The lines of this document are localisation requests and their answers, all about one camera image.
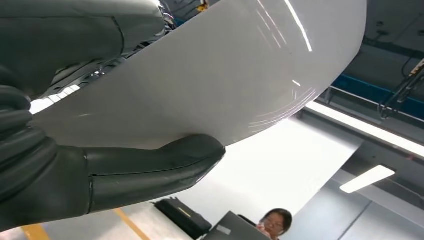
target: curved white board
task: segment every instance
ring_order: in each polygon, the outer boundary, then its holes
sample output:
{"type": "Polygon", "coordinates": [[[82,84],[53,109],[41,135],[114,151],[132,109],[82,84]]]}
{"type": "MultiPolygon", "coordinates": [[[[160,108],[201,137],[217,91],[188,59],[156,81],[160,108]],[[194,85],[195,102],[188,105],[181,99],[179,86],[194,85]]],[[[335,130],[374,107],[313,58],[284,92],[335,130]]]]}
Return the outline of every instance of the curved white board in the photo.
{"type": "Polygon", "coordinates": [[[321,94],[358,53],[366,0],[222,0],[36,114],[58,143],[157,148],[190,134],[225,146],[321,94]]]}

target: glasses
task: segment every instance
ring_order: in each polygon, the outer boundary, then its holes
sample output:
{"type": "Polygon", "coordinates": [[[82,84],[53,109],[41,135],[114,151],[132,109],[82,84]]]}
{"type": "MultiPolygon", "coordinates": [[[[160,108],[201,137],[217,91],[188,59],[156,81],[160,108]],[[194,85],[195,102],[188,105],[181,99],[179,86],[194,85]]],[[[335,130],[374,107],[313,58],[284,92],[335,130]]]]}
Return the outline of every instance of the glasses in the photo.
{"type": "Polygon", "coordinates": [[[283,223],[279,220],[274,220],[274,219],[270,219],[270,218],[265,218],[263,220],[263,224],[270,228],[270,229],[276,229],[278,231],[283,231],[284,230],[284,226],[283,223]]]}

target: floor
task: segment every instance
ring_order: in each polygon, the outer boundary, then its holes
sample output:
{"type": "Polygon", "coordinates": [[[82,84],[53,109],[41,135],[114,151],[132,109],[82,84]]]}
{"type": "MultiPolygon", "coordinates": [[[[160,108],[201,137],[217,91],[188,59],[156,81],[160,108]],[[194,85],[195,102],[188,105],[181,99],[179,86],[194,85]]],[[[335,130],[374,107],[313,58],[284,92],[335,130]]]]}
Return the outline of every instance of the floor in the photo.
{"type": "Polygon", "coordinates": [[[151,203],[0,232],[0,240],[191,240],[151,203]]]}

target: yellow floor line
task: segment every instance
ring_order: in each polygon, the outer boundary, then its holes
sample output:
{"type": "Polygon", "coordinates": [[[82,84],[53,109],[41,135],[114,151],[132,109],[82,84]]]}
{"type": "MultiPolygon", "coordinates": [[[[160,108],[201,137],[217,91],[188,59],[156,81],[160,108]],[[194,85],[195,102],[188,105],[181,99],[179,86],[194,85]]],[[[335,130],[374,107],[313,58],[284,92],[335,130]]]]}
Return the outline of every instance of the yellow floor line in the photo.
{"type": "Polygon", "coordinates": [[[142,240],[151,240],[125,213],[122,209],[113,210],[142,240]]]}
{"type": "Polygon", "coordinates": [[[50,240],[49,235],[41,224],[33,224],[21,228],[28,240],[50,240]]]}

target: woman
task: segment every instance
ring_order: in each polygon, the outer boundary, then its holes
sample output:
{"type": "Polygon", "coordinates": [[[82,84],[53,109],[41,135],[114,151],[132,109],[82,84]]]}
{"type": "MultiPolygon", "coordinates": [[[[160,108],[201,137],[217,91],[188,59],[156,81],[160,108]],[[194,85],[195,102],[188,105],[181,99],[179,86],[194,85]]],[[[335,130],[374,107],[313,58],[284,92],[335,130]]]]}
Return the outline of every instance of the woman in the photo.
{"type": "Polygon", "coordinates": [[[279,236],[287,233],[292,226],[292,214],[282,208],[269,211],[256,226],[259,231],[272,240],[278,240],[279,236]]]}

